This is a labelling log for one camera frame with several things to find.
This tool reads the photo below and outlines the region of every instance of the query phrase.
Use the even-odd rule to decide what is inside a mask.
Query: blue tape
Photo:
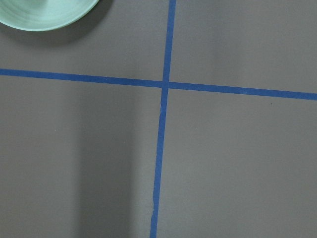
[[[270,90],[270,89],[241,88],[241,87],[205,85],[205,84],[193,84],[193,83],[177,83],[177,82],[169,82],[168,86],[171,89],[181,89],[181,90],[233,93],[233,94],[245,94],[245,95],[255,95],[255,96],[277,97],[277,98],[317,100],[316,93],[302,93],[302,92],[280,91],[280,90]]]
[[[165,134],[165,122],[166,122],[166,111],[167,111],[167,100],[168,100],[168,83],[169,83],[169,74],[170,74],[170,65],[171,65],[171,56],[172,56],[175,8],[176,8],[176,0],[170,0],[169,8],[168,8],[168,19],[167,19],[167,32],[166,32],[166,44],[165,44],[165,56],[164,56],[164,68],[163,68],[163,84],[162,84],[162,93],[161,93],[161,99],[160,99],[157,157],[156,157],[156,164],[155,164],[154,188],[153,188],[153,214],[151,217],[150,238],[157,237],[157,228],[158,228],[159,193],[160,193],[160,182],[161,182],[161,173],[162,173],[164,134]]]
[[[0,68],[0,75],[161,88],[161,81]]]

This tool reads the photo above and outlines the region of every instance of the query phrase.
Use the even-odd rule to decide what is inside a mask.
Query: horizontal blue line
[[[161,81],[0,68],[0,75],[161,88]]]
[[[277,98],[317,100],[317,93],[302,93],[302,92],[280,91],[280,90],[270,90],[270,89],[241,88],[241,87],[231,87],[231,86],[178,83],[178,82],[169,82],[168,86],[170,89],[245,94],[245,95],[255,95],[255,96],[277,97]]]

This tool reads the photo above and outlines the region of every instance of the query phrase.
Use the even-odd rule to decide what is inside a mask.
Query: light green plate
[[[0,22],[25,31],[49,31],[77,21],[98,1],[0,0]]]

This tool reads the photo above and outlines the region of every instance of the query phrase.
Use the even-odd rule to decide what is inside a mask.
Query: gray floor
[[[170,81],[317,92],[317,2],[178,0]],[[0,68],[162,81],[168,0],[0,25]],[[0,237],[148,238],[160,88],[0,75]],[[169,90],[158,238],[314,238],[317,103]]]

